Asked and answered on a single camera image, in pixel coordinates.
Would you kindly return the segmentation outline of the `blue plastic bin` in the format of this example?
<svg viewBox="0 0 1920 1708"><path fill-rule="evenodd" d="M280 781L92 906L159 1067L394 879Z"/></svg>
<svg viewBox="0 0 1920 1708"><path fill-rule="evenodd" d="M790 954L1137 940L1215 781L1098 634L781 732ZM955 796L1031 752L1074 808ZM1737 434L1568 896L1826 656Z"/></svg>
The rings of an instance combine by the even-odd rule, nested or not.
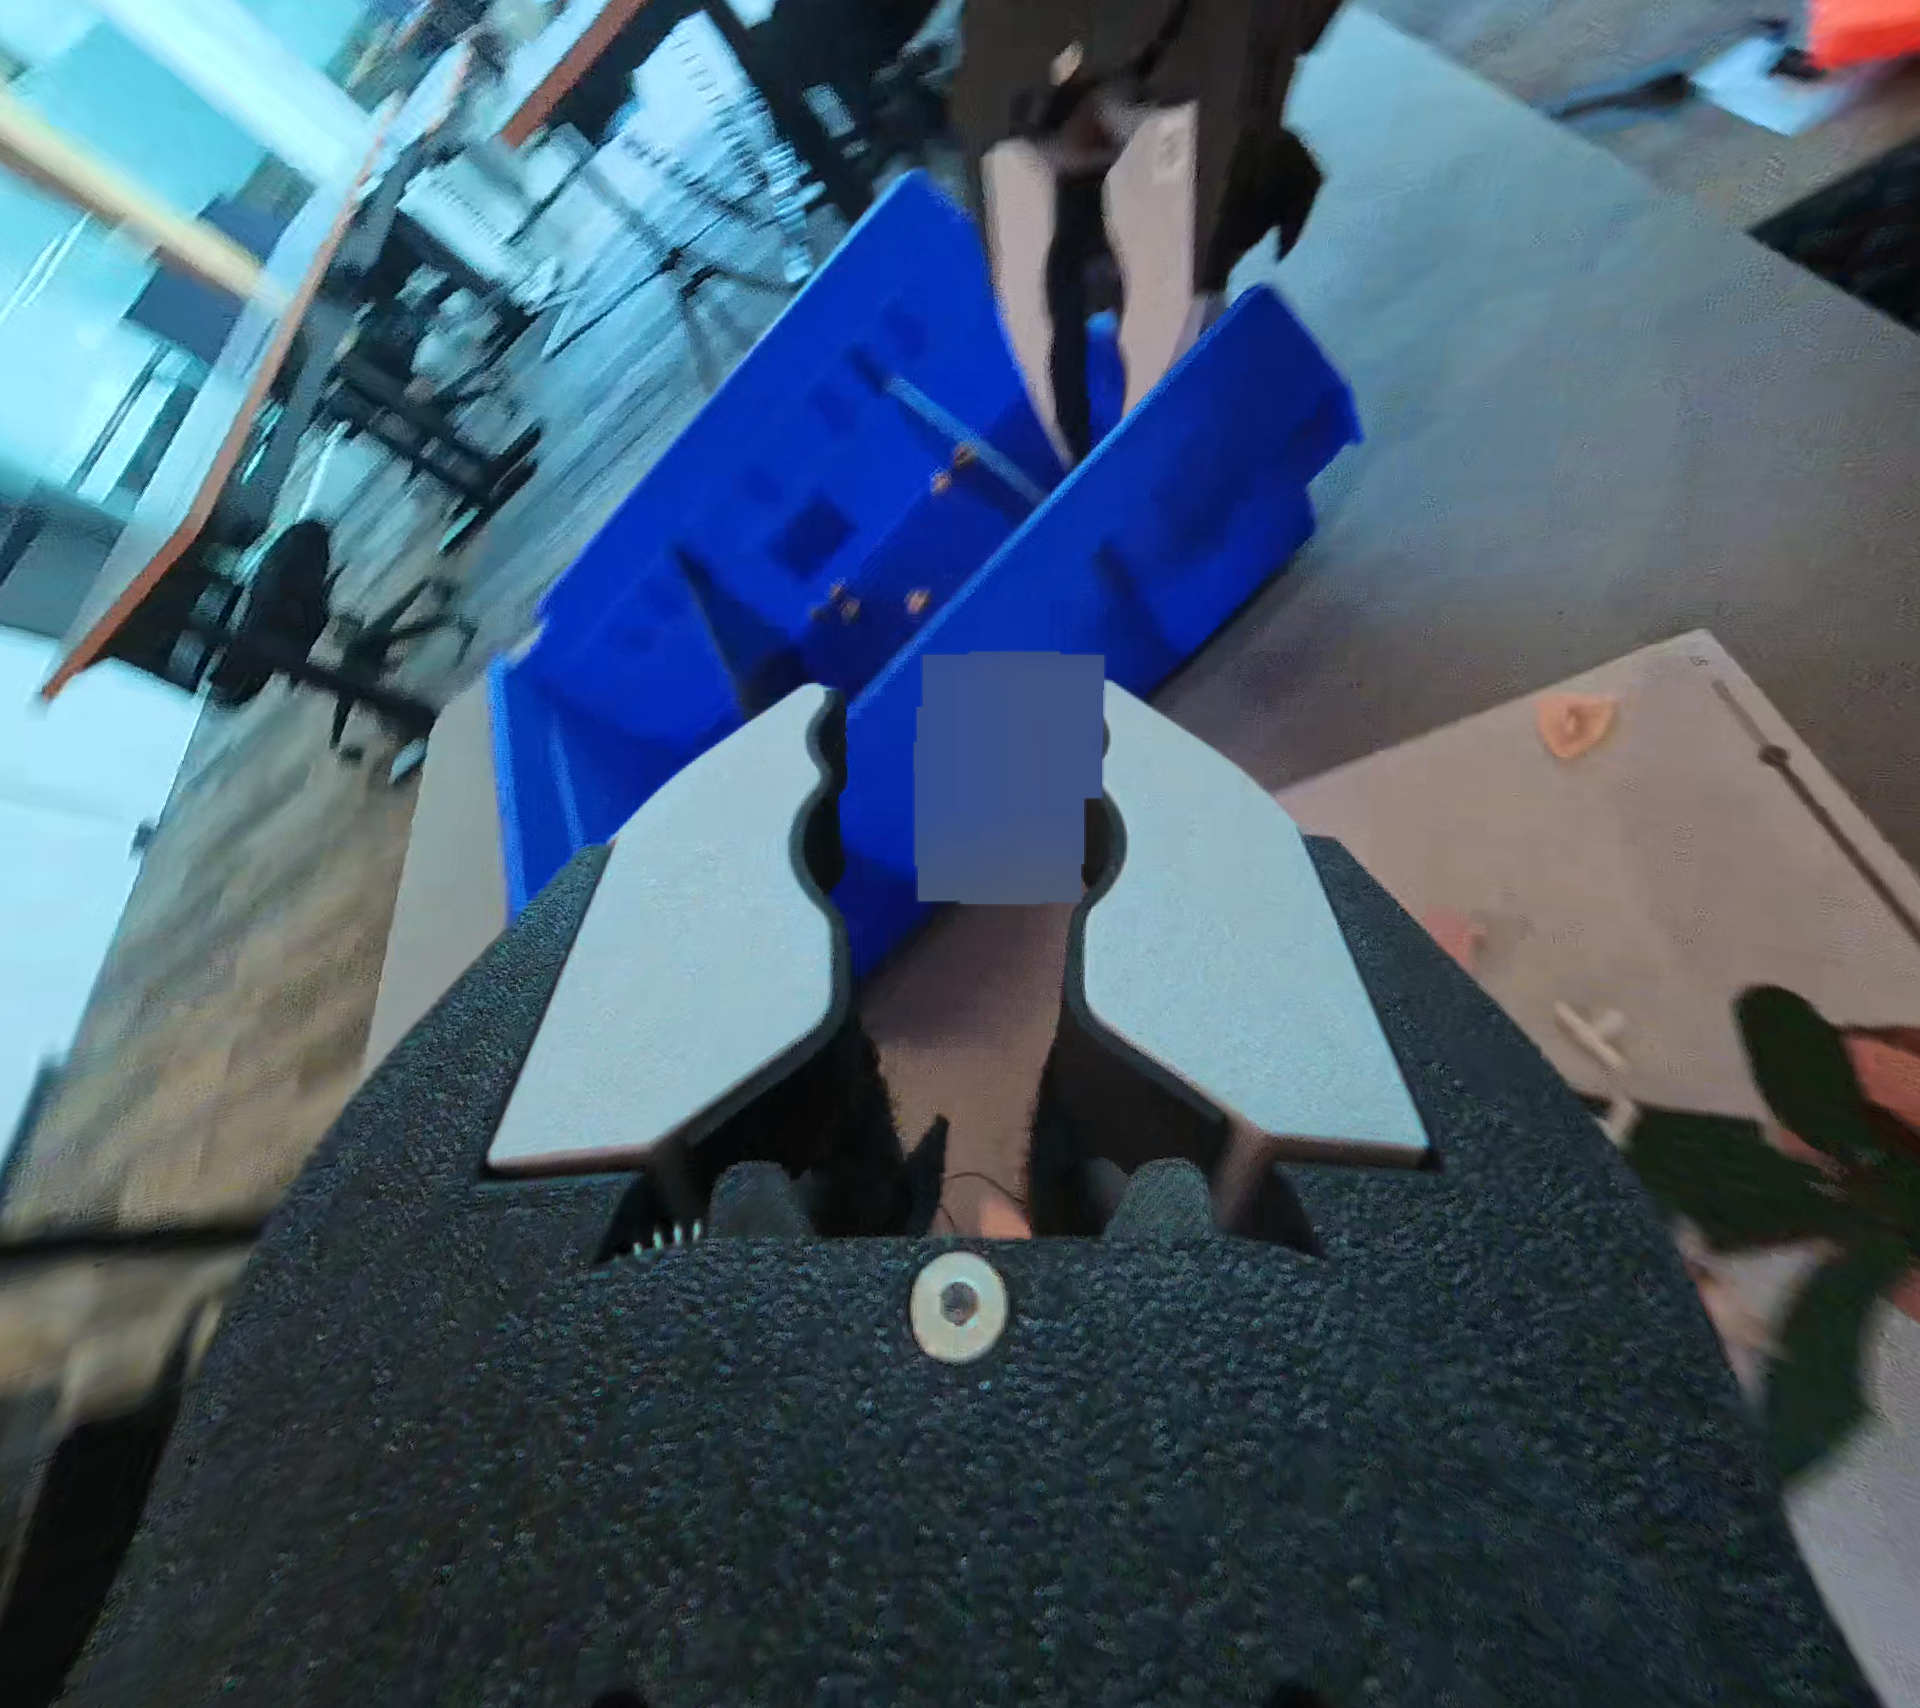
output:
<svg viewBox="0 0 1920 1708"><path fill-rule="evenodd" d="M977 225L892 185L488 671L506 917L803 685L846 702L857 976L932 917L915 879L920 656L1102 656L1151 696L1309 544L1352 392L1252 286L1065 472Z"/></svg>

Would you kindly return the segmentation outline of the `toy potted orchid plant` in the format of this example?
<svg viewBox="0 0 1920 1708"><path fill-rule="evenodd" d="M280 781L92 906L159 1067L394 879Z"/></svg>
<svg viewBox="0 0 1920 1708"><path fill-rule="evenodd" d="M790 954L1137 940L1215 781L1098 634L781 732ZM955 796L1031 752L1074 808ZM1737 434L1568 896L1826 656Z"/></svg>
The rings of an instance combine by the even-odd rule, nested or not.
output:
<svg viewBox="0 0 1920 1708"><path fill-rule="evenodd" d="M1734 1022L1761 1116L1641 1104L1622 1153L1792 1485L1864 1425L1879 1312L1917 1319L1917 1029L1840 1026L1783 986Z"/></svg>

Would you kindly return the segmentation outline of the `long wooden-edged office table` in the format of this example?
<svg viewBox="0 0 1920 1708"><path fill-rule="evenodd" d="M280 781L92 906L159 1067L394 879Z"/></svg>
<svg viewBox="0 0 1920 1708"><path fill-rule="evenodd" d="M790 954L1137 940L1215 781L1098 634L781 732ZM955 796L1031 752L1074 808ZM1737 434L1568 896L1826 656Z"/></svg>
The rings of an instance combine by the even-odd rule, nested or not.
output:
<svg viewBox="0 0 1920 1708"><path fill-rule="evenodd" d="M229 561L266 533L314 411L294 407L290 358L313 382L337 358L323 344L329 277L349 265L352 241L378 255L415 172L443 162L469 70L469 49L444 55L383 111L361 159L319 187L278 236L60 640L41 704L90 671L121 664L186 695L280 679L362 704L403 737L426 732L431 708L374 676L323 664L319 640L298 643L255 617Z"/></svg>

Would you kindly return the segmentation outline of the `paper instruction sheet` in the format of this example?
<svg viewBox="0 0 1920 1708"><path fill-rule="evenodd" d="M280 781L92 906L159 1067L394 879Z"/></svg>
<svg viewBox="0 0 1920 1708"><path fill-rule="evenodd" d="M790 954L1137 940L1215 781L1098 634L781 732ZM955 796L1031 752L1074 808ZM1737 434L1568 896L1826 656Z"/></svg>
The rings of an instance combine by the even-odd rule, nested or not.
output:
<svg viewBox="0 0 1920 1708"><path fill-rule="evenodd" d="M1592 755L1540 742L1544 693L1619 701ZM1476 917L1474 978L1577 1097L1758 1119L1742 991L1839 1026L1912 1026L1917 874L1709 634L1596 666L1277 793L1417 918ZM1602 1072L1554 1018L1619 1011Z"/></svg>

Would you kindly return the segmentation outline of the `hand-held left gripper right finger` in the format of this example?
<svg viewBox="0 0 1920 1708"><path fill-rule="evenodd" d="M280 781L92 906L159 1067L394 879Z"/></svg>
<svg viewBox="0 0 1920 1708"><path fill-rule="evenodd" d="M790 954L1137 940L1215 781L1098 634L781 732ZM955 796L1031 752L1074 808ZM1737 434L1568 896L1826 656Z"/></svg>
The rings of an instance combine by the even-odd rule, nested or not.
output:
<svg viewBox="0 0 1920 1708"><path fill-rule="evenodd" d="M1288 1169L1432 1170L1429 1124L1286 808L1116 682L1062 985L1062 1229L1181 1164L1219 1232L1310 1232Z"/></svg>

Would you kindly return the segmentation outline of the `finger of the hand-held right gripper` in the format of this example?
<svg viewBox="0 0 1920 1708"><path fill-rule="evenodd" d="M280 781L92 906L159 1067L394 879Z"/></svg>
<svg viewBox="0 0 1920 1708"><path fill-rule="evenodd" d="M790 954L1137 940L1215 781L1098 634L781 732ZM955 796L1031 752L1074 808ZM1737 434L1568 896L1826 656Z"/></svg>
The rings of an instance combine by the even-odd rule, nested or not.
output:
<svg viewBox="0 0 1920 1708"><path fill-rule="evenodd" d="M1198 104L1155 106L1132 131L1102 185L1116 265L1116 353L1123 414L1140 409L1219 318L1220 300L1198 282Z"/></svg>
<svg viewBox="0 0 1920 1708"><path fill-rule="evenodd" d="M1087 459L1087 149L1008 137L978 162L1003 332L1060 468Z"/></svg>

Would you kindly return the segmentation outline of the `white paper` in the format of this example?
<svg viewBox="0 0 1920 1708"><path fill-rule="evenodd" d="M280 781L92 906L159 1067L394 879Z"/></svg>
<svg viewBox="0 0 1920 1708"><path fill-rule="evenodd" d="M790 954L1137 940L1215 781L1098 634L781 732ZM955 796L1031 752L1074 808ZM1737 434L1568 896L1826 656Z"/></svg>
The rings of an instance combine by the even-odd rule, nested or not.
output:
<svg viewBox="0 0 1920 1708"><path fill-rule="evenodd" d="M1883 93L1912 60L1821 68L1779 35L1755 35L1690 70L1693 93L1758 131L1798 139Z"/></svg>

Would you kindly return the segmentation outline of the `black office chair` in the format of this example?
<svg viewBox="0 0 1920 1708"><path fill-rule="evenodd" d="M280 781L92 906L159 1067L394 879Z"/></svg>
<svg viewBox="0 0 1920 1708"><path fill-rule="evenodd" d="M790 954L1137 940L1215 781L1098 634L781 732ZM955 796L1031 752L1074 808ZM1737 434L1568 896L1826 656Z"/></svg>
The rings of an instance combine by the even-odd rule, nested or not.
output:
<svg viewBox="0 0 1920 1708"><path fill-rule="evenodd" d="M203 693L222 710L240 710L274 680L314 689L305 680L321 671L317 650L338 644L321 689L333 693L329 748L347 764L367 760L367 746L349 741L357 710L374 713L374 698L405 704L388 674L422 640L458 636L457 660L473 649L477 620L457 611L458 587L438 574L418 580L377 617L337 608L340 580L333 567L333 536L323 520L297 520L265 549L234 613L222 620L222 640L210 647Z"/></svg>

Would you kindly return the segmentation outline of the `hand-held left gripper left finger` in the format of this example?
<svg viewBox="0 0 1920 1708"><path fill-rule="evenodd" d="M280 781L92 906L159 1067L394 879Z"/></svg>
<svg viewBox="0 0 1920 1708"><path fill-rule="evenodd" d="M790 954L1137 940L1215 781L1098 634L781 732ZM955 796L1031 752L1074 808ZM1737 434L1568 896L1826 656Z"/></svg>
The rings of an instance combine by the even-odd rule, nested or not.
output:
<svg viewBox="0 0 1920 1708"><path fill-rule="evenodd" d="M846 702L804 685L616 831L491 1174L626 1170L690 1214L741 1164L826 1173L857 1090L845 786Z"/></svg>

